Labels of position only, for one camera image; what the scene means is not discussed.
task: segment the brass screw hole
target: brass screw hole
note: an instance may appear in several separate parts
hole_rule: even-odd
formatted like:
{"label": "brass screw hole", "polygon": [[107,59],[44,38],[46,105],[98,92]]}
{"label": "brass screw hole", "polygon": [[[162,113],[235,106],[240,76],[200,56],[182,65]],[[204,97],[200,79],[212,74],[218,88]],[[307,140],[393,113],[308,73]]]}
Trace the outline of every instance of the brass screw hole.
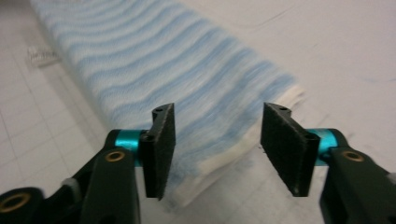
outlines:
{"label": "brass screw hole", "polygon": [[0,202],[0,213],[12,212],[24,206],[30,200],[29,193],[17,193]]}
{"label": "brass screw hole", "polygon": [[107,161],[120,161],[125,157],[125,153],[121,151],[110,152],[106,155]]}
{"label": "brass screw hole", "polygon": [[350,161],[364,161],[363,156],[353,151],[344,151],[343,156]]}

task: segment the blue striped towel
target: blue striped towel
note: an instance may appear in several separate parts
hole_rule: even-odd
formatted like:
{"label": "blue striped towel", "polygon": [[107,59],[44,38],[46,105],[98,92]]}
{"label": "blue striped towel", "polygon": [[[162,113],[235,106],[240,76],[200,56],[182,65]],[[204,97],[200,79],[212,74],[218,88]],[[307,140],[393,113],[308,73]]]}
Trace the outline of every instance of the blue striped towel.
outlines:
{"label": "blue striped towel", "polygon": [[293,76],[174,0],[32,0],[64,62],[112,128],[148,129],[176,104],[165,200],[188,204],[259,142],[262,103],[292,106]]}

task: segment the blue stripe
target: blue stripe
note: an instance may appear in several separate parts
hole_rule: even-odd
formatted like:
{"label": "blue stripe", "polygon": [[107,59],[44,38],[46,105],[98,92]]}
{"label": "blue stripe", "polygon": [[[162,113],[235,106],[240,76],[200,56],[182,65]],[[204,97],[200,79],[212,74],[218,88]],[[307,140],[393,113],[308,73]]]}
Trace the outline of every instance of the blue stripe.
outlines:
{"label": "blue stripe", "polygon": [[[101,42],[96,42],[96,43],[90,43],[88,41],[80,41],[80,42],[77,42],[75,44],[70,44],[70,46],[68,47],[66,52],[68,54],[72,54],[72,53],[74,53],[75,50],[78,50],[80,48],[89,47],[89,48],[99,49],[99,48],[105,48],[105,47],[111,46],[114,43],[117,43],[118,45],[120,45],[120,44],[122,44],[122,42],[128,42],[131,39],[133,39],[135,36],[142,35],[143,33],[150,31],[150,29],[154,29],[154,26],[157,25],[157,23],[161,23],[161,21],[162,21],[161,18],[162,18],[162,16],[165,16],[165,13],[166,13],[166,11],[164,11],[161,14],[159,14],[156,18],[152,19],[151,21],[147,21],[146,24],[140,25],[140,28],[138,28],[137,30],[132,30],[131,32],[129,32],[127,34],[118,36],[116,38],[111,38],[111,39],[108,39],[108,40],[105,40],[105,41],[101,41]],[[169,25],[167,25],[167,26],[165,26],[164,28],[161,29],[161,31],[162,31],[161,33],[157,33],[155,35],[156,38],[157,38],[156,41],[158,41],[158,38],[162,37],[162,35],[166,34],[166,29],[175,28],[174,26],[177,26],[180,22],[186,20],[191,14],[192,13],[190,13],[190,12],[186,12],[185,14],[176,17],[173,21],[170,22]],[[128,49],[124,49],[123,51],[127,51],[129,49],[133,49],[134,46],[131,46]]]}
{"label": "blue stripe", "polygon": [[68,21],[81,21],[81,20],[85,21],[88,19],[93,19],[94,17],[92,17],[92,15],[94,16],[94,13],[99,13],[99,15],[103,15],[104,11],[107,11],[108,13],[112,13],[112,11],[106,9],[112,8],[113,10],[113,8],[122,7],[122,5],[124,4],[123,1],[109,1],[107,3],[109,3],[109,5],[106,5],[106,3],[98,3],[97,7],[87,6],[86,9],[82,9],[82,10],[80,10],[80,8],[78,7],[79,4],[77,4],[76,7],[65,7],[65,8],[59,8],[59,6],[55,6],[55,5],[53,5],[52,8],[43,6],[39,9],[39,11],[42,14],[43,21],[47,21],[50,19],[58,19],[58,18],[64,18],[67,19]]}
{"label": "blue stripe", "polygon": [[[72,13],[64,13],[64,16],[67,17],[67,19],[69,19],[70,21],[79,21],[79,20],[89,20],[90,18],[98,18],[100,16],[103,16],[106,13],[112,12],[113,10],[116,10],[118,7],[123,7],[123,5],[125,4],[125,1],[108,1],[108,3],[116,3],[115,5],[110,5],[107,6],[104,3],[100,3],[98,4],[98,8],[86,8],[86,9],[82,9],[79,10],[78,7],[73,8],[73,12]],[[54,17],[59,17],[60,13],[59,11],[53,12],[47,16],[45,16],[45,20],[48,17],[54,16]]]}
{"label": "blue stripe", "polygon": [[[283,93],[293,83],[293,81],[294,79],[291,76],[283,74],[273,82],[269,83],[266,88],[263,88],[262,92],[257,94],[256,99],[251,99],[250,103],[245,106],[245,109],[241,111],[239,116],[233,120],[232,124],[230,124],[230,128],[226,131],[221,131],[223,133],[221,137],[217,138],[216,140],[206,142],[200,147],[191,148],[189,153],[184,153],[183,155],[177,157],[178,161],[202,161],[203,159],[207,159],[215,154],[220,154],[222,151],[227,150],[228,148],[235,145],[235,143],[237,143],[240,138],[243,137],[248,129],[255,122],[257,122],[257,118],[262,112],[262,103],[274,101],[279,94]],[[223,112],[219,110],[215,114],[211,113],[211,118],[221,119],[222,114]],[[205,123],[206,126],[212,123],[211,120],[201,120],[200,122]],[[203,128],[198,130],[196,127],[191,126],[189,130],[183,130],[182,132],[179,132],[177,139],[184,139],[182,133],[187,135],[193,132],[205,132],[205,129]],[[178,141],[178,146],[183,147],[182,140]],[[189,167],[189,172],[197,172],[194,170],[195,167],[191,167],[190,165],[183,165],[183,167]]]}
{"label": "blue stripe", "polygon": [[[137,51],[139,51],[140,49],[144,49],[147,48],[151,45],[153,45],[154,43],[158,43],[158,41],[161,41],[161,38],[170,33],[172,30],[176,29],[177,27],[179,27],[179,24],[183,21],[185,21],[189,16],[191,15],[190,12],[186,12],[182,15],[177,16],[176,18],[174,18],[168,25],[166,25],[165,27],[163,27],[158,33],[154,34],[154,36],[151,36],[150,38],[143,40],[141,42],[135,43],[133,44],[131,47],[119,50],[119,51],[115,51],[115,52],[111,52],[108,54],[101,54],[101,55],[90,55],[87,57],[82,58],[81,60],[78,61],[78,64],[76,66],[78,71],[82,71],[84,68],[84,65],[89,65],[92,66],[92,63],[101,63],[102,61],[107,61],[109,58],[111,58],[112,60],[117,60],[120,58],[124,58],[127,57],[130,54],[134,54]],[[128,42],[130,41],[135,35],[142,35],[143,32],[149,31],[151,29],[154,29],[154,25],[157,25],[156,23],[160,23],[161,20],[153,20],[150,24],[143,26],[141,29],[132,32],[129,35],[126,35],[123,39],[120,40],[108,40],[106,42],[102,42],[102,43],[94,43],[94,44],[90,44],[90,48],[102,48],[102,47],[107,47],[107,46],[111,46],[112,42],[117,41],[117,43],[120,43],[122,41]],[[86,46],[86,43],[78,43],[75,46],[73,46],[74,48],[78,48],[78,46]]]}
{"label": "blue stripe", "polygon": [[[200,62],[198,62],[189,71],[181,74],[180,76],[175,78],[173,81],[171,81],[165,85],[161,85],[159,88],[157,88],[157,90],[152,91],[148,97],[146,97],[142,100],[139,100],[137,102],[132,102],[129,104],[120,105],[120,106],[114,108],[113,109],[114,112],[111,114],[111,117],[113,119],[118,119],[119,117],[122,117],[123,115],[125,115],[127,113],[130,113],[131,108],[134,108],[135,106],[139,106],[139,108],[143,106],[142,109],[151,107],[150,104],[144,104],[144,103],[145,102],[155,102],[154,101],[155,99],[162,96],[163,93],[168,90],[177,90],[178,87],[180,87],[181,85],[186,83],[186,81],[188,81],[191,77],[194,77],[194,76],[200,74],[202,72],[202,70],[207,68],[210,64],[214,63],[218,59],[218,57],[221,56],[222,53],[224,53],[225,51],[227,51],[230,48],[232,43],[234,43],[233,38],[227,38],[227,39],[223,40],[221,43],[219,43],[217,46],[215,46],[213,48],[213,50],[208,55],[206,55]],[[188,51],[195,52],[200,47],[201,47],[201,45],[195,45],[192,48],[188,49]],[[173,65],[172,66],[172,68],[173,68],[175,66],[175,63],[183,63],[183,61],[180,60],[183,58],[185,58],[183,56],[183,54],[180,54],[179,57],[177,57],[176,59],[173,60],[174,62],[169,62],[169,63],[171,64],[171,66]],[[169,69],[170,69],[170,66],[168,66],[168,63],[166,63],[163,66],[161,66],[160,68],[155,69],[155,71],[151,71],[150,73],[156,73],[157,71],[169,70]],[[133,94],[132,93],[132,91],[134,91],[133,85],[135,85],[137,82],[138,81],[129,82],[123,86],[118,86],[117,88],[109,88],[109,89],[105,90],[105,91],[107,91],[107,93],[101,91],[100,99],[102,99],[103,101],[105,100],[105,98],[111,99],[112,96],[116,96],[117,94],[119,94],[119,91],[124,92],[124,94]]]}
{"label": "blue stripe", "polygon": [[[146,7],[143,12],[138,13],[137,15],[135,15],[135,11],[139,9],[140,6],[136,6],[136,5],[132,5],[130,6],[130,15],[133,15],[132,18],[130,19],[130,21],[138,18],[142,13],[144,12],[148,12],[151,7],[156,7],[158,6],[158,4],[152,4],[148,7]],[[97,31],[97,29],[100,29],[101,27],[104,27],[107,23],[111,24],[109,29],[113,29],[114,28],[114,24],[119,23],[118,21],[122,21],[122,15],[120,14],[116,14],[114,17],[102,21],[102,20],[95,20],[93,22],[87,23],[87,24],[81,24],[81,23],[72,23],[72,22],[67,22],[67,21],[59,21],[59,22],[54,22],[49,26],[49,29],[52,32],[57,32],[59,31],[60,35],[64,35],[65,37],[68,36],[84,36],[84,35],[88,35],[91,31],[92,32],[101,32],[100,30]]]}
{"label": "blue stripe", "polygon": [[[189,95],[185,96],[185,98],[183,100],[176,102],[177,110],[182,111],[185,107],[189,106],[191,102],[195,102],[197,100],[197,98],[200,98],[207,91],[209,91],[210,89],[213,89],[216,85],[218,85],[219,82],[224,77],[229,75],[229,72],[232,69],[234,69],[237,65],[239,65],[239,63],[242,61],[242,58],[244,56],[246,56],[249,52],[250,52],[250,50],[243,49],[243,50],[240,50],[239,52],[235,53],[235,55],[226,64],[224,64],[224,66],[215,75],[213,75],[213,77],[208,82],[206,82],[206,84],[203,87],[201,87],[197,91],[194,91],[194,92],[190,93]],[[117,94],[118,90],[116,88],[114,88],[113,90]],[[99,99],[99,102],[104,101],[104,99],[101,97],[99,97],[98,99]],[[111,114],[110,116],[112,119],[118,119],[119,116],[122,116],[122,114],[117,114],[116,116],[114,116],[114,114]]]}
{"label": "blue stripe", "polygon": [[110,15],[111,17],[109,18],[97,18],[94,21],[88,21],[88,22],[65,22],[60,20],[59,22],[53,23],[51,25],[51,29],[54,28],[54,26],[56,25],[62,25],[62,30],[66,29],[66,28],[71,28],[71,29],[83,29],[81,30],[76,30],[73,33],[76,35],[84,35],[84,34],[88,34],[89,32],[95,32],[96,30],[92,30],[92,28],[101,28],[104,27],[108,24],[110,24],[110,28],[114,27],[114,24],[118,24],[120,23],[119,21],[125,22],[124,20],[134,20],[135,18],[139,17],[142,13],[144,13],[145,11],[148,11],[151,9],[151,7],[154,6],[158,6],[159,4],[156,3],[152,3],[151,5],[148,5],[146,7],[143,7],[143,10],[140,11],[138,14],[135,13],[136,10],[140,9],[142,3],[144,2],[144,0],[138,0],[136,1],[134,4],[128,6],[127,8],[125,8],[121,14],[114,14],[114,15]]}
{"label": "blue stripe", "polygon": [[135,60],[134,62],[128,63],[127,65],[123,67],[118,67],[118,68],[112,68],[108,70],[103,70],[94,73],[90,77],[87,78],[86,82],[89,88],[92,88],[94,86],[94,81],[99,78],[107,78],[109,74],[111,76],[116,77],[120,76],[125,73],[131,73],[132,70],[136,69],[141,65],[142,63],[148,63],[149,61],[153,61],[157,58],[163,57],[165,53],[167,53],[170,50],[173,50],[174,48],[177,48],[178,45],[184,43],[188,37],[190,37],[193,34],[196,34],[198,32],[198,29],[202,29],[207,25],[205,21],[198,21],[188,27],[186,30],[184,30],[180,35],[163,45],[161,48],[139,58],[138,60]]}

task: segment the black bracket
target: black bracket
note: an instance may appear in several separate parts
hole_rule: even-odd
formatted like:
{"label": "black bracket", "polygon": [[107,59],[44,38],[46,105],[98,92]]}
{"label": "black bracket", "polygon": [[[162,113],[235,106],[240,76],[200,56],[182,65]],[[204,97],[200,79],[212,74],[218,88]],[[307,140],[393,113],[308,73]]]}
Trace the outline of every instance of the black bracket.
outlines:
{"label": "black bracket", "polygon": [[389,172],[351,148],[341,132],[337,144],[318,155],[325,138],[303,129],[281,105],[264,103],[262,146],[293,196],[307,196],[315,160],[329,165],[320,208],[327,224],[396,223],[396,186]]}

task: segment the teal cylindrical joint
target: teal cylindrical joint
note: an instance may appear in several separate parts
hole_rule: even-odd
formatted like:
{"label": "teal cylindrical joint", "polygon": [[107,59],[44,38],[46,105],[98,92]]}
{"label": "teal cylindrical joint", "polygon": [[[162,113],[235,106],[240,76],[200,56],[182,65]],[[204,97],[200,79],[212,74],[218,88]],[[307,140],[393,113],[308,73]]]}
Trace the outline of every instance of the teal cylindrical joint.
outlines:
{"label": "teal cylindrical joint", "polygon": [[318,147],[318,157],[315,163],[316,166],[327,165],[326,161],[321,158],[326,158],[329,155],[331,147],[338,147],[337,139],[335,138],[332,131],[328,129],[307,129],[310,133],[316,134],[320,137],[319,147]]}
{"label": "teal cylindrical joint", "polygon": [[139,155],[139,138],[141,133],[141,130],[121,130],[114,144],[116,147],[124,147],[132,151],[134,154],[135,167],[142,166]]}

